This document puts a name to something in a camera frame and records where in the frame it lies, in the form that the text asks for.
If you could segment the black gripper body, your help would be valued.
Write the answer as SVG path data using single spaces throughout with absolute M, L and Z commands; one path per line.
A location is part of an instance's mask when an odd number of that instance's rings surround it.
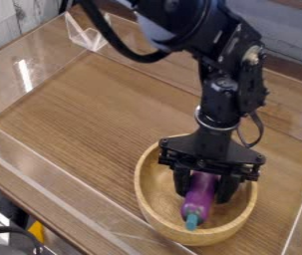
M 236 143 L 228 131 L 222 133 L 199 128 L 191 134 L 162 138 L 158 146 L 158 163 L 167 165 L 172 171 L 195 170 L 258 180 L 265 156 Z

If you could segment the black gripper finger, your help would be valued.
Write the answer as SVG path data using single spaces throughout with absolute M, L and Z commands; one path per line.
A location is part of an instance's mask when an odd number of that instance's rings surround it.
M 227 203 L 238 189 L 240 177 L 238 175 L 222 175 L 218 179 L 215 201 L 218 204 Z
M 179 196 L 186 196 L 190 185 L 190 170 L 179 168 L 172 172 L 174 189 Z

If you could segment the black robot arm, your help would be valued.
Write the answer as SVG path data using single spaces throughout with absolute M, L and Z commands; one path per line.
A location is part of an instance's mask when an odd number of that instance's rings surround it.
M 131 0 L 131 9 L 152 45 L 168 53 L 186 51 L 198 62 L 198 129 L 159 140 L 158 162 L 172 170 L 180 196 L 187 194 L 194 170 L 216 175 L 215 199 L 224 203 L 240 182 L 258 179 L 265 163 L 265 156 L 251 149 L 255 143 L 231 138 L 246 117 L 263 127 L 256 110 L 269 91 L 260 34 L 224 0 Z

